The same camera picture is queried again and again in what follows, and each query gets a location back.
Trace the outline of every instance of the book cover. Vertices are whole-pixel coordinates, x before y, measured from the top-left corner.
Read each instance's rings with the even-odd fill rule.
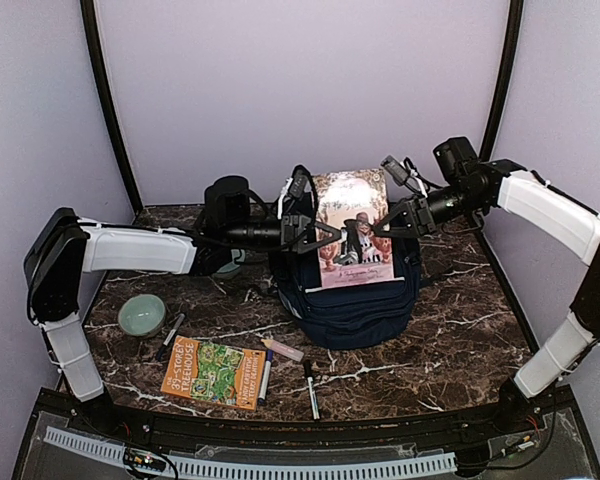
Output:
[[[255,410],[265,352],[177,336],[161,391]]]
[[[391,240],[371,226],[387,215],[387,187],[380,169],[328,173],[314,177],[317,219],[340,229],[339,242],[318,250],[320,289],[394,280]],[[326,235],[318,230],[318,238]]]

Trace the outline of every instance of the pen cap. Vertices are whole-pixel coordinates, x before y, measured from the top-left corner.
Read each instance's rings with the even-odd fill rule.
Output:
[[[313,372],[311,371],[311,362],[309,360],[305,360],[302,362],[302,366],[304,367],[304,376],[313,377]]]

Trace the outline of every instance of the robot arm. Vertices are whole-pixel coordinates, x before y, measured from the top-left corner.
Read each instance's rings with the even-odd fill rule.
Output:
[[[449,139],[434,155],[449,185],[426,192],[418,182],[422,193],[394,205],[372,227],[376,235],[417,238],[453,218],[499,207],[546,231],[589,266],[566,320],[503,385],[500,400],[507,411],[540,394],[600,339],[600,215],[514,162],[480,162],[466,138]],[[419,180],[417,172],[391,157],[382,165],[399,185]],[[224,177],[205,192],[205,209],[191,231],[101,224],[59,209],[25,259],[28,314],[48,338],[74,396],[88,401],[104,392],[78,315],[83,272],[209,275],[232,260],[231,248],[305,253],[339,240],[341,232],[316,222],[315,211],[291,208],[307,182],[312,183],[306,169],[297,168],[285,185],[278,215],[253,217],[249,202],[259,197],[245,179]],[[290,199],[286,208],[285,198]],[[383,230],[397,216],[405,226]],[[328,235],[316,241],[314,227]]]

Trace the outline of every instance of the marble table surface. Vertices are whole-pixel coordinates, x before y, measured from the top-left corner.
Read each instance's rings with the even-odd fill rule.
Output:
[[[190,227],[198,207],[149,207],[137,223]],[[449,229],[463,228],[461,223]],[[300,364],[276,355],[267,404],[249,412],[160,392],[169,354],[155,353],[178,312],[179,334],[230,346],[263,348],[273,336],[312,360],[325,421],[401,417],[497,401],[501,383],[530,357],[518,322],[473,235],[439,233],[422,239],[424,275],[445,272],[421,291],[413,318],[398,338],[355,351],[317,347],[296,327],[276,297],[266,294],[266,265],[243,267],[221,281],[146,272],[110,272],[85,322],[105,384],[120,405],[152,411],[266,421],[309,421]],[[117,313],[134,295],[152,293],[167,306],[155,338],[138,340],[117,326]]]

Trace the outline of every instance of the pen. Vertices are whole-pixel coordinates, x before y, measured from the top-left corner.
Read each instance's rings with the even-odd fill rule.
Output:
[[[169,335],[167,335],[167,338],[164,339],[164,342],[162,342],[162,345],[160,345],[160,348],[158,349],[158,353],[156,353],[156,360],[160,361],[160,359],[162,358],[162,354],[164,353],[164,351],[167,349],[167,347],[171,343],[171,340],[173,340],[173,337],[175,336],[176,332],[180,328],[180,325],[182,325],[182,322],[184,322],[184,319],[185,319],[184,313],[178,314],[178,316],[176,317],[175,325],[169,332]]]
[[[307,379],[307,385],[309,385],[309,398],[311,399],[311,413],[313,419],[317,422],[320,420],[320,410],[318,410],[318,398],[316,397],[316,391],[313,388],[313,372],[311,371],[311,362],[305,360],[302,363],[304,367],[304,377]]]
[[[271,361],[273,360],[273,350],[267,350],[267,360],[264,364],[264,373],[262,374],[262,383],[260,384],[260,393],[258,394],[258,405],[266,403],[267,386],[269,385],[269,374],[271,373]]]

